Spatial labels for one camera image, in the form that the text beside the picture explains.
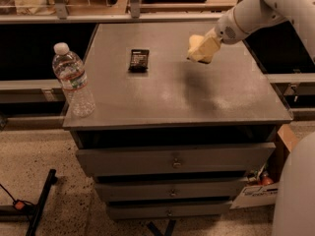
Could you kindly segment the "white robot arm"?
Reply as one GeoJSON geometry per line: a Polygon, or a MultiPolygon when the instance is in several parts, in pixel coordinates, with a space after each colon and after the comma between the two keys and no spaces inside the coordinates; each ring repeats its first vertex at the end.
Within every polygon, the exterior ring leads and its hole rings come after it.
{"type": "MultiPolygon", "coordinates": [[[[209,64],[224,44],[288,21],[310,56],[315,55],[315,0],[242,0],[205,35],[189,38],[187,58],[209,64]]],[[[315,236],[315,134],[288,155],[278,187],[272,236],[315,236]]]]}

